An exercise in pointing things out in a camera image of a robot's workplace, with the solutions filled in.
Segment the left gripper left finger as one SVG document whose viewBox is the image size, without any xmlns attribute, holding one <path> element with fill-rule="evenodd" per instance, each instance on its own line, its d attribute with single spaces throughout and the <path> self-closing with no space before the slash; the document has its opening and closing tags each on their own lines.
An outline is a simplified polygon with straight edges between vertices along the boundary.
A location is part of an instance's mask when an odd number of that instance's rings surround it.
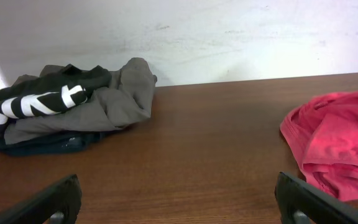
<svg viewBox="0 0 358 224">
<path fill-rule="evenodd" d="M 0 212 L 0 224 L 44 223 L 61 213 L 60 223 L 75 224 L 81 208 L 78 176 L 68 175 L 30 198 Z"/>
</svg>

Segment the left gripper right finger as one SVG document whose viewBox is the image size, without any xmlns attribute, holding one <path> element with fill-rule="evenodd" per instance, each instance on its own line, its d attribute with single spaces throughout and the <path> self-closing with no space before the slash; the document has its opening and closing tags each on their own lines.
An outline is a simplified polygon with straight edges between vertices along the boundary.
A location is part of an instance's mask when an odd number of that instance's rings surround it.
<svg viewBox="0 0 358 224">
<path fill-rule="evenodd" d="M 275 199 L 282 224 L 358 224 L 358 210 L 284 172 L 278 175 Z"/>
</svg>

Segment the orange red t-shirt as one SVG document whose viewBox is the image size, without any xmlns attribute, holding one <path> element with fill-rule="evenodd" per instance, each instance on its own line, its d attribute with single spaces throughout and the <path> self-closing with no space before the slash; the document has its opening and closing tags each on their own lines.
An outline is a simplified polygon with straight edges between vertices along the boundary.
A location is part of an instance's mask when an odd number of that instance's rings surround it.
<svg viewBox="0 0 358 224">
<path fill-rule="evenodd" d="M 358 200 L 358 91 L 312 98 L 280 125 L 307 183 L 341 200 Z"/>
</svg>

